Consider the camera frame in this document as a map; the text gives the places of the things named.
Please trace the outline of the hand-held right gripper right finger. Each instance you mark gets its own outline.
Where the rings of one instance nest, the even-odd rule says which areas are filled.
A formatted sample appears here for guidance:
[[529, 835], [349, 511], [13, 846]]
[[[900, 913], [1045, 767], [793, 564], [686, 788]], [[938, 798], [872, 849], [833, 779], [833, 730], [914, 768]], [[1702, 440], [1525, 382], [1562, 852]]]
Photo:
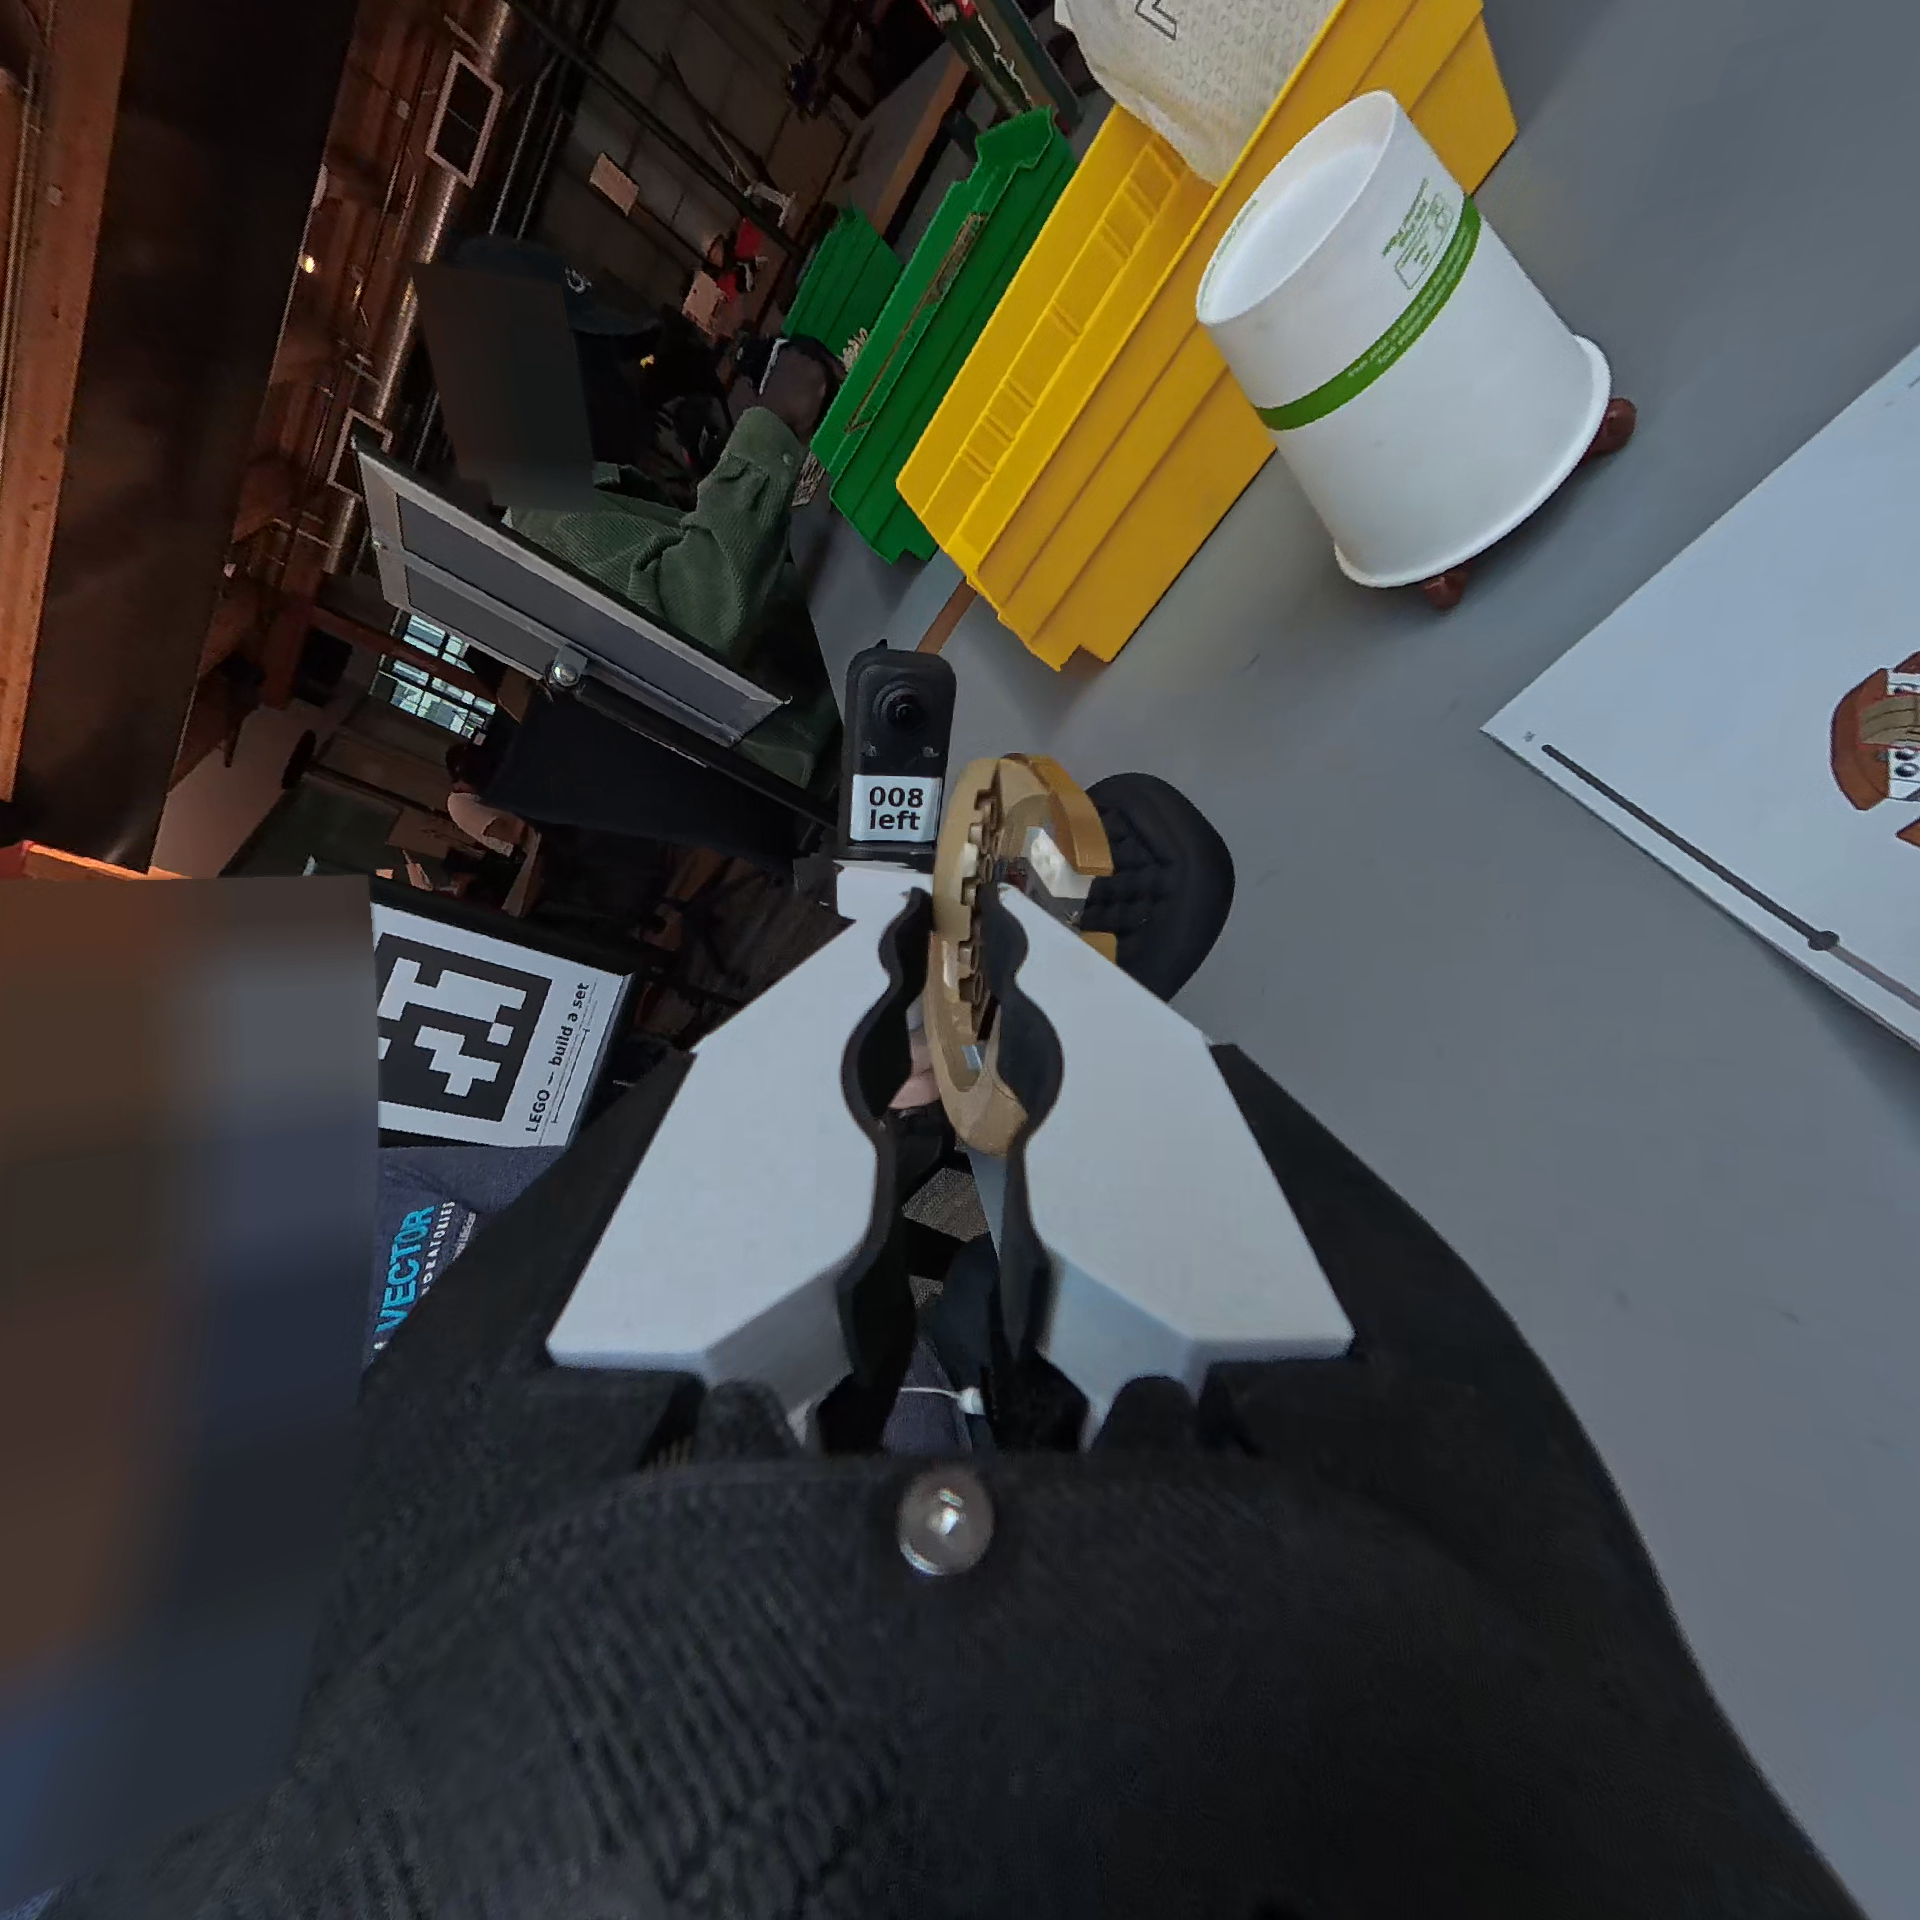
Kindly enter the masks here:
[[1144, 1379], [1198, 1400], [1223, 1362], [1343, 1359], [1352, 1322], [1201, 1032], [1008, 887], [988, 955], [1024, 1106], [1000, 1324], [1084, 1402], [1077, 1446]]

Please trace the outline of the grey metal framed panel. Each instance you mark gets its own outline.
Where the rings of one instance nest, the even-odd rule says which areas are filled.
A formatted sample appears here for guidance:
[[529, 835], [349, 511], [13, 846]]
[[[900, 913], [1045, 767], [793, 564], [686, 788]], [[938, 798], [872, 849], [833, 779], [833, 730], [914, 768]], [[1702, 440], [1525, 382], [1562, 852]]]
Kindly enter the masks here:
[[730, 753], [783, 710], [773, 691], [471, 515], [412, 466], [374, 449], [354, 458], [376, 578], [398, 610], [688, 758]]

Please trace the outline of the red and green box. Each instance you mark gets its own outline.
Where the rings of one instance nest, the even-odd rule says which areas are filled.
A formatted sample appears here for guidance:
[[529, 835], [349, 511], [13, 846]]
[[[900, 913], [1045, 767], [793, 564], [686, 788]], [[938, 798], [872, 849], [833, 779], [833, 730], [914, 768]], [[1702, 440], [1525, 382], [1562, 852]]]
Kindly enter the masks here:
[[1071, 84], [1020, 4], [944, 4], [944, 33], [1006, 118], [1046, 112], [1065, 135], [1080, 127]]

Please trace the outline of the white paper cup green stripe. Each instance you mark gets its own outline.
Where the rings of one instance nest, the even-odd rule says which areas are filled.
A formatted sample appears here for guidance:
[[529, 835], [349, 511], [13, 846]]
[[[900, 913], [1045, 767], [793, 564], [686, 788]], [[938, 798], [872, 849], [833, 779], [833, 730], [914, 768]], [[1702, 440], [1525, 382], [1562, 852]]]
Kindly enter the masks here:
[[1477, 562], [1615, 395], [1398, 100], [1333, 111], [1223, 232], [1194, 319], [1368, 591]]

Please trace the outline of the yellow plastic bin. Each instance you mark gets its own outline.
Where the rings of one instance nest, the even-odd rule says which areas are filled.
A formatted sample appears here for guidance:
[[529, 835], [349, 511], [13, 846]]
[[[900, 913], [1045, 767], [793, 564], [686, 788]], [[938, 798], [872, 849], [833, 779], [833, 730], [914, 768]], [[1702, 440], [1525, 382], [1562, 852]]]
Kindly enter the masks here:
[[1223, 183], [1109, 111], [898, 473], [965, 583], [1048, 668], [1109, 663], [1274, 447], [1194, 319], [1258, 183], [1386, 91], [1473, 190], [1517, 122], [1480, 3], [1343, 3]]

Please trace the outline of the white paper bag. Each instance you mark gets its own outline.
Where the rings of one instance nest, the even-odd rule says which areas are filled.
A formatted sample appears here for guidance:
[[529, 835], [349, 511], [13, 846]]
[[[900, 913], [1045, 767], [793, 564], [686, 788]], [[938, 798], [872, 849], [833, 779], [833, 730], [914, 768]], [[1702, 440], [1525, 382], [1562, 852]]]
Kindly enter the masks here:
[[1337, 3], [1056, 3], [1097, 88], [1221, 185]]

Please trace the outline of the lego instruction booklet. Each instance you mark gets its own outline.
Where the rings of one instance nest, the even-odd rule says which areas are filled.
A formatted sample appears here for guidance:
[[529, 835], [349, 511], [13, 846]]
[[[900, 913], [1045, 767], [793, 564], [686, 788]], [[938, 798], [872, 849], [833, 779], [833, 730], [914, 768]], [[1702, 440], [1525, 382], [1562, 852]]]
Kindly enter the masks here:
[[1482, 734], [1918, 1046], [1918, 352]]

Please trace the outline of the gold round lego piece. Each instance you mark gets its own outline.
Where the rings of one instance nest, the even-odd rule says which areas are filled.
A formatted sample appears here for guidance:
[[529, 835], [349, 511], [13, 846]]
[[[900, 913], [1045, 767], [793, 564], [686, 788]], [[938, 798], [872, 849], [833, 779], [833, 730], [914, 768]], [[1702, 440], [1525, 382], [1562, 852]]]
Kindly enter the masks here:
[[[1094, 881], [1114, 873], [1113, 846], [1084, 787], [1048, 758], [973, 759], [953, 782], [933, 860], [928, 976], [920, 996], [928, 1059], [961, 1147], [1000, 1159], [1024, 1106], [998, 1073], [996, 995], [984, 960], [984, 903], [994, 883], [1029, 896], [1029, 842], [1053, 842]], [[1058, 920], [1106, 960], [1117, 940]]]

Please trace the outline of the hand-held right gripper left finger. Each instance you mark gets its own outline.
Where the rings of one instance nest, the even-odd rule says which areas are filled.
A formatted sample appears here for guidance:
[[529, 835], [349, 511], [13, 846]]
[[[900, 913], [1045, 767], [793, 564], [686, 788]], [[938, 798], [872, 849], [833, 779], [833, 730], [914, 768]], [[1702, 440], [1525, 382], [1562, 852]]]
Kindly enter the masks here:
[[546, 1337], [556, 1366], [761, 1386], [812, 1446], [880, 1449], [918, 1337], [884, 1119], [928, 926], [914, 886], [695, 1049]]

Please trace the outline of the framed marker sign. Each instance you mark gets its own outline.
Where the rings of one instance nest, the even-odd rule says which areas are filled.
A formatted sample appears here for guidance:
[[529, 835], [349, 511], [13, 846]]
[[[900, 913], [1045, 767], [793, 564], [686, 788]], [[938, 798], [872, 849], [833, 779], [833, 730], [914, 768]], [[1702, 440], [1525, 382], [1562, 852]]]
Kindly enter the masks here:
[[374, 896], [376, 1126], [440, 1146], [567, 1147], [632, 999], [632, 971], [560, 937]]

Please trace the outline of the large green plastic bin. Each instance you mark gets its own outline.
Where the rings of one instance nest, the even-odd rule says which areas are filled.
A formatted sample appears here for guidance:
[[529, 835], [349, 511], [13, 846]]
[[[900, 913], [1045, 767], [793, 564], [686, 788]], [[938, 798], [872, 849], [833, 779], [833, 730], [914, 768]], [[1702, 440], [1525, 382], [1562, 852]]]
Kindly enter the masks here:
[[832, 508], [888, 564], [935, 551], [900, 495], [900, 472], [1071, 167], [1066, 138], [1046, 111], [982, 130], [970, 172], [944, 192], [812, 438]]

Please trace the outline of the small green plastic bin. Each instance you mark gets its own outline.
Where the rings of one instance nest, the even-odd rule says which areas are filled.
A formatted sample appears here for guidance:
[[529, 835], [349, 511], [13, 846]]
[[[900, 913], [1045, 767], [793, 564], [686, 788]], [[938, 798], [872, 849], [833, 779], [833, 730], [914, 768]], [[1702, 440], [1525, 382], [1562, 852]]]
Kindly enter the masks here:
[[902, 262], [872, 223], [857, 207], [836, 208], [806, 262], [782, 334], [846, 354], [872, 329], [900, 272]]

